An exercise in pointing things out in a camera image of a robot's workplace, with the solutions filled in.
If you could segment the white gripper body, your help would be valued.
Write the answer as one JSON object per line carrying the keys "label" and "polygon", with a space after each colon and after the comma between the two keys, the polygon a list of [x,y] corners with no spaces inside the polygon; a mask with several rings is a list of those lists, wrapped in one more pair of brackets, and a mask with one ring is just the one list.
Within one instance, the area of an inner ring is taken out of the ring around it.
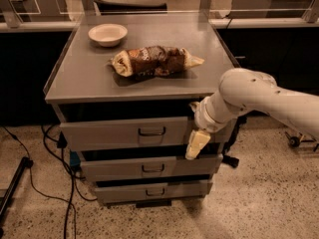
{"label": "white gripper body", "polygon": [[191,102],[189,106],[194,113],[196,126],[209,133],[220,131],[233,119],[233,114],[220,95],[206,97],[201,102]]}

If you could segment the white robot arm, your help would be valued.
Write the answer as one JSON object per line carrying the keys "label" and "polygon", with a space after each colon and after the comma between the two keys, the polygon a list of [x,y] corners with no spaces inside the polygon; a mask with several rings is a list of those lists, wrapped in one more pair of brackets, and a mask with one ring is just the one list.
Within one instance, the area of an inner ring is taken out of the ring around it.
{"label": "white robot arm", "polygon": [[272,76],[243,68],[226,71],[217,91],[192,103],[194,129],[185,157],[195,159],[211,136],[252,111],[265,113],[301,134],[319,140],[319,97],[283,89]]}

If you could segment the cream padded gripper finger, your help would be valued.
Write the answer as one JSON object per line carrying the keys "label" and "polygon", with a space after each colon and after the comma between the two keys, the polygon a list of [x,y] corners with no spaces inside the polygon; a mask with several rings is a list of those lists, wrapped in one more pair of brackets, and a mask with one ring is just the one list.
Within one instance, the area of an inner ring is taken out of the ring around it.
{"label": "cream padded gripper finger", "polygon": [[204,130],[193,130],[190,134],[186,148],[185,158],[196,159],[201,150],[209,143],[210,134]]}

